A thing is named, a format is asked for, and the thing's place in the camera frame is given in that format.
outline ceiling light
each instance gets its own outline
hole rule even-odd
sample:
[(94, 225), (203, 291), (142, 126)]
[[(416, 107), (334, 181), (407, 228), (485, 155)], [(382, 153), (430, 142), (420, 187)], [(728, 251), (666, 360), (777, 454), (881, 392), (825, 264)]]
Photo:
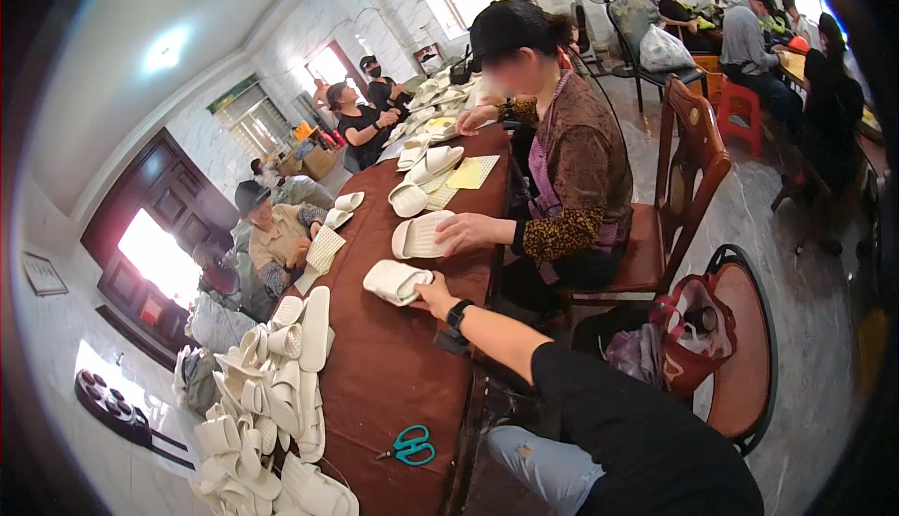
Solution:
[(144, 71), (152, 73), (166, 67), (174, 67), (178, 65), (178, 59), (181, 57), (181, 48), (187, 41), (187, 28), (179, 27), (166, 32), (158, 39), (144, 59)]

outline scissors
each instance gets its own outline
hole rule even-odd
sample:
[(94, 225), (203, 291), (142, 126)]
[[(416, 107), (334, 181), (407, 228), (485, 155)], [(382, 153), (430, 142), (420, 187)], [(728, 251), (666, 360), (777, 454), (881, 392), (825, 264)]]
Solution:
[[(403, 440), (403, 437), (408, 432), (416, 430), (423, 431), (424, 436), (420, 436), (418, 438), (410, 438), (409, 440)], [(386, 451), (383, 454), (375, 457), (375, 461), (384, 459), (385, 457), (395, 457), (406, 465), (424, 465), (431, 461), (436, 455), (436, 452), (434, 452), (434, 447), (428, 443), (429, 438), (431, 438), (431, 432), (428, 432), (427, 427), (422, 426), (421, 424), (410, 426), (409, 428), (399, 433), (399, 436), (397, 436), (397, 439), (394, 441), (393, 448), (391, 448), (390, 451)], [(413, 461), (409, 459), (411, 456), (414, 456), (415, 454), (425, 450), (431, 452), (431, 455), (429, 455), (427, 458), (420, 461)]]

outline painting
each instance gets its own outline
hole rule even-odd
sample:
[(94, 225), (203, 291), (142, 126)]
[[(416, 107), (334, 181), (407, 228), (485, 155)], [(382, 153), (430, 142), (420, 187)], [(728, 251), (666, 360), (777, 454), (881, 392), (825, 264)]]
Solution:
[(67, 294), (68, 287), (62, 282), (62, 278), (53, 268), (53, 263), (37, 254), (22, 253), (22, 266), (31, 289), (38, 296), (53, 296)]

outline handbag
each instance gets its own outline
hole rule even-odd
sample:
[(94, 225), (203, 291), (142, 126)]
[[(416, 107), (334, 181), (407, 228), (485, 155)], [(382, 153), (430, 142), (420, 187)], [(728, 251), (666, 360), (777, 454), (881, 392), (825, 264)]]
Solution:
[(689, 398), (736, 352), (734, 313), (715, 297), (716, 283), (711, 274), (685, 276), (649, 311), (649, 322), (663, 329), (663, 371), (680, 398)]

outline yellow paper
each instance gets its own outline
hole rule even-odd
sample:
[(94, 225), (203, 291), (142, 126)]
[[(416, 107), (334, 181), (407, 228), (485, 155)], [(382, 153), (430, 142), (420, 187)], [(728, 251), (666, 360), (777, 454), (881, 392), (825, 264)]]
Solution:
[(481, 163), (466, 157), (455, 173), (447, 179), (450, 188), (481, 188)]

